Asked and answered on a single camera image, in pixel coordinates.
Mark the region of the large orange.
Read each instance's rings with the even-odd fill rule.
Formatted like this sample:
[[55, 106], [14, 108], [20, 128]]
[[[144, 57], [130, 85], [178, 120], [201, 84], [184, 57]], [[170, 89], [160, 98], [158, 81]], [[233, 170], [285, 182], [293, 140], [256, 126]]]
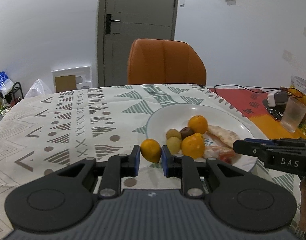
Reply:
[[208, 131], [208, 121], [202, 115], [195, 115], [189, 119], [188, 127], [195, 133], [205, 134]]
[[192, 157], [193, 159], [202, 158], [205, 150], [204, 138], [198, 138], [193, 135], [186, 137], [181, 144], [183, 155]]

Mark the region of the grey door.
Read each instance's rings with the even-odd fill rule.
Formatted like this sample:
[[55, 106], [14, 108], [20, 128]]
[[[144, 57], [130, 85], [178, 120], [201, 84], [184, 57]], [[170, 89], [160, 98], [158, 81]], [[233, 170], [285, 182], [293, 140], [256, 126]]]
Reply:
[[[100, 86], [125, 85], [131, 45], [138, 38], [172, 40], [177, 0], [99, 0], [97, 74]], [[120, 20], [105, 34], [106, 14]]]

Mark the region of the white ceramic plate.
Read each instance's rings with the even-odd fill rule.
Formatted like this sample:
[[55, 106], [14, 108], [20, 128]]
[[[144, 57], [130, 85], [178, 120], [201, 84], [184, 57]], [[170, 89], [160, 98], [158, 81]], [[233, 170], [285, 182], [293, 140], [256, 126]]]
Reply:
[[171, 154], [203, 162], [213, 157], [251, 171], [255, 157], [233, 151], [237, 140], [260, 138], [253, 125], [212, 106], [175, 104], [157, 110], [146, 124], [146, 138], [167, 146]]

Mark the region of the black metal shoe rack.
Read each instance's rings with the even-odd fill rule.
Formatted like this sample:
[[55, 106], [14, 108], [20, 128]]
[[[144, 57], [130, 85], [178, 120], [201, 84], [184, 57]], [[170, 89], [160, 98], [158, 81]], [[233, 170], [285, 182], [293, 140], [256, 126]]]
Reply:
[[14, 83], [12, 89], [5, 96], [0, 92], [0, 110], [12, 108], [24, 98], [20, 82]]

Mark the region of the small yellow tangerine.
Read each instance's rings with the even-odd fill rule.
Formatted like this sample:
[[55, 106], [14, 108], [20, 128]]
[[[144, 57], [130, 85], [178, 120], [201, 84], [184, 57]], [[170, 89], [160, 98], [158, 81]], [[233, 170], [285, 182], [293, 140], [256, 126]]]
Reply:
[[203, 139], [203, 135], [201, 133], [194, 133], [193, 136]]
[[151, 163], [158, 163], [161, 158], [161, 146], [154, 139], [145, 139], [140, 145], [140, 152], [144, 159]]

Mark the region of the small greenish-yellow citrus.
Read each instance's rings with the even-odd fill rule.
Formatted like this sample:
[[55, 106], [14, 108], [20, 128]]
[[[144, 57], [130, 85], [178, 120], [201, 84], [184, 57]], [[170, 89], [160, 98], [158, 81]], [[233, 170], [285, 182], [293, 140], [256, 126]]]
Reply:
[[170, 137], [166, 141], [166, 145], [171, 154], [178, 154], [178, 152], [181, 150], [181, 143], [182, 141], [178, 137]]

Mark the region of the blue and white plastic bag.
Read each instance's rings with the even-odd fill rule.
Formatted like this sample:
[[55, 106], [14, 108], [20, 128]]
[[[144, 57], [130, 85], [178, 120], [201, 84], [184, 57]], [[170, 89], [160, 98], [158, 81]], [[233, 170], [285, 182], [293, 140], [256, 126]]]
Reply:
[[8, 75], [2, 71], [0, 72], [0, 93], [5, 97], [13, 88], [14, 82]]

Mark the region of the clear zip bag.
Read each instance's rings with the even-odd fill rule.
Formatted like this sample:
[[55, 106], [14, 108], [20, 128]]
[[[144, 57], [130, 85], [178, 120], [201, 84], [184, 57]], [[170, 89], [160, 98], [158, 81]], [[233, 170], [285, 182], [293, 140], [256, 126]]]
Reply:
[[291, 87], [299, 90], [302, 94], [306, 96], [306, 80], [305, 79], [293, 74], [290, 78], [290, 81], [291, 81]]

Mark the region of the short peeled pomelo segment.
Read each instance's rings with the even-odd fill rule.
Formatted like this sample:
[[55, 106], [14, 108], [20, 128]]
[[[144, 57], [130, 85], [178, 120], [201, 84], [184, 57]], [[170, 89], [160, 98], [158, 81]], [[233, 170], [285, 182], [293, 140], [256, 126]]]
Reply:
[[204, 150], [203, 157], [204, 158], [233, 158], [235, 156], [235, 152], [229, 148], [224, 146], [206, 146]]

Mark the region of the green-yellow round fruit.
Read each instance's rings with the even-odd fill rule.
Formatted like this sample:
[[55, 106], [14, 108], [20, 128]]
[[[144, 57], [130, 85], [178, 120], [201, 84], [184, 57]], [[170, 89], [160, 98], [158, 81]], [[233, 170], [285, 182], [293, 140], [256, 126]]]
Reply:
[[169, 129], [167, 132], [166, 132], [166, 135], [165, 135], [166, 139], [170, 139], [170, 138], [178, 138], [178, 139], [182, 139], [182, 135], [181, 133], [176, 130], [176, 129]]

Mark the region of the red orange placemat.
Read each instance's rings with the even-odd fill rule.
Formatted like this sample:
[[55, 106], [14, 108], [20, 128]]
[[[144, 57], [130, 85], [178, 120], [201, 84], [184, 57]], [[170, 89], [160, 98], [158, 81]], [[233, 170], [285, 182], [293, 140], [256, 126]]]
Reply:
[[267, 98], [266, 93], [259, 93], [259, 89], [248, 91], [236, 88], [212, 88], [212, 92], [230, 103], [243, 116], [252, 121], [269, 139], [280, 138], [305, 138], [301, 129], [297, 128], [294, 133], [287, 131], [280, 121], [275, 119], [263, 105], [263, 100]]

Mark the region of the long peeled pomelo segment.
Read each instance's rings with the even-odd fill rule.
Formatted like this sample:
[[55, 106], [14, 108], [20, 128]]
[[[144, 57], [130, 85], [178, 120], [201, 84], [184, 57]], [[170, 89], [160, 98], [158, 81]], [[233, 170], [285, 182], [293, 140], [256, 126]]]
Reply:
[[240, 137], [233, 131], [224, 129], [220, 126], [208, 126], [208, 133], [217, 137], [222, 143], [232, 148], [233, 144], [240, 139]]

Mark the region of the white power adapter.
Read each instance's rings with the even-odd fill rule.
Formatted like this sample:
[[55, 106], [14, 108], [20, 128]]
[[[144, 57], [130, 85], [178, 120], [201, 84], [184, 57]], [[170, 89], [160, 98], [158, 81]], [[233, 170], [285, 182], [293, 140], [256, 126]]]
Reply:
[[285, 105], [288, 102], [288, 93], [285, 91], [272, 92], [267, 95], [267, 103], [269, 107]]

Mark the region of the dark red jujube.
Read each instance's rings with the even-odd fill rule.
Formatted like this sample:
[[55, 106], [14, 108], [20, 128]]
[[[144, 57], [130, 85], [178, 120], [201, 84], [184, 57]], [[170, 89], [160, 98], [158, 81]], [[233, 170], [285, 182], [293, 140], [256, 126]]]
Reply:
[[181, 138], [184, 140], [186, 137], [193, 135], [195, 132], [190, 127], [184, 127], [180, 130]]
[[220, 155], [219, 159], [221, 161], [224, 161], [226, 163], [231, 164], [232, 163], [232, 159], [235, 157], [235, 155], [231, 155], [231, 154], [222, 154]]

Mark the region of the large front orange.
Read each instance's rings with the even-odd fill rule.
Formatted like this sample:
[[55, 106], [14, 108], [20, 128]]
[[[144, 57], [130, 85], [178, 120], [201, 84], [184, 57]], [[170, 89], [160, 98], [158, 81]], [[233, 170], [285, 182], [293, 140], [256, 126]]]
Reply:
[[193, 135], [186, 137], [181, 144], [183, 155], [192, 157], [193, 159], [202, 158], [205, 150], [204, 138], [198, 138]]

